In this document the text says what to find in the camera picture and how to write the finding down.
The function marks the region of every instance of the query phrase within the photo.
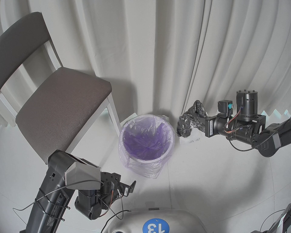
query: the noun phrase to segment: chair backrest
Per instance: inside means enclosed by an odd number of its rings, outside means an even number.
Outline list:
[[[22,17],[0,36],[0,89],[17,68],[48,40],[50,35],[40,12]]]

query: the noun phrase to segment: curtain fold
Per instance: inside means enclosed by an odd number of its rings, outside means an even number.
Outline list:
[[[210,115],[237,90],[259,112],[291,109],[288,0],[1,0],[0,33],[40,11],[65,67],[106,79],[120,120],[133,112],[171,123],[196,99]],[[19,111],[54,71],[44,47],[2,88]]]

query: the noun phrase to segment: floor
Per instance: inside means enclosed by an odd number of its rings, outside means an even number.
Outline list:
[[[239,142],[235,145],[249,148]],[[269,159],[257,150],[238,152],[222,136],[183,145],[177,138],[173,156],[159,177],[147,179],[122,166],[118,137],[104,111],[72,154],[101,166],[102,171],[121,174],[123,183],[137,181],[134,193],[123,198],[126,209],[185,209],[196,214],[209,233],[249,233],[259,230],[269,214],[291,202],[290,149],[281,148]],[[46,170],[17,126],[0,126],[0,233],[25,229],[12,208],[23,208],[34,200]],[[72,208],[65,212],[66,221],[61,222],[58,233],[100,232],[112,215],[109,212],[90,221],[74,208],[73,201],[69,206]],[[121,203],[112,207],[119,211]],[[30,210],[19,212],[25,222]],[[262,230],[279,215],[268,218]]]

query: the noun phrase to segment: seat cushion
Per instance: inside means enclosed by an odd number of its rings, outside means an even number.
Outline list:
[[[111,90],[110,82],[61,67],[23,105],[16,123],[47,164],[56,149],[68,148]]]

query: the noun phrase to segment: purple trash bag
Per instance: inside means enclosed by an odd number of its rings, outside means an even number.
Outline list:
[[[172,155],[175,131],[165,117],[141,115],[129,120],[119,136],[122,164],[147,178],[157,178]]]

